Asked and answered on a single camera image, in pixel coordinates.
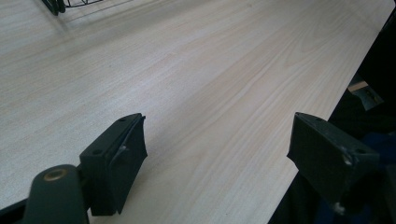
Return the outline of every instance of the wire basket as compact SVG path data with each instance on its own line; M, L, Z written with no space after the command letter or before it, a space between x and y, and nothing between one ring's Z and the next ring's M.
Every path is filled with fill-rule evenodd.
M58 16L59 13L65 13L66 9L69 7L84 7L93 3L102 2L104 0L79 0L79 1L70 1L66 0L42 0L43 3L47 6L49 11L54 15Z

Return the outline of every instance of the wood grain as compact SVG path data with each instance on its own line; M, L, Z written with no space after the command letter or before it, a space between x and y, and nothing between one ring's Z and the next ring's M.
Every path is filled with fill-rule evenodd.
M123 213L93 223L265 223L296 169L293 114L327 119L391 0L106 0L54 18L0 2L0 207L147 116Z

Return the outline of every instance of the blue fabric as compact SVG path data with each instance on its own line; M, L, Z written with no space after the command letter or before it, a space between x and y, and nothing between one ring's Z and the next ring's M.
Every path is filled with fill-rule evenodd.
M327 205L327 203L321 199L318 206L317 216L315 217L314 224L332 224L334 221L335 213Z
M378 152L380 169L396 163L396 136L383 133L367 133L361 141Z

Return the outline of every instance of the light wood surface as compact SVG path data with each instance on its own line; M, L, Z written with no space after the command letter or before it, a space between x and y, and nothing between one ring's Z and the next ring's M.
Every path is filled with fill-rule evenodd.
M0 207L140 112L148 158L123 213L93 223L265 223L296 173L294 112L330 116L393 7L0 1Z

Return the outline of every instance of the black wire rack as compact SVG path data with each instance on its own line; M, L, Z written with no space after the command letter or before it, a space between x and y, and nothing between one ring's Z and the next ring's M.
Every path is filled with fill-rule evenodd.
M65 13L66 9L69 7L85 7L87 5L97 2L102 2L104 0L92 0L92 1L79 0L77 2L76 1L71 2L70 0L66 0L66 3L64 2L64 0L42 0L42 1L54 16L58 16L59 13Z

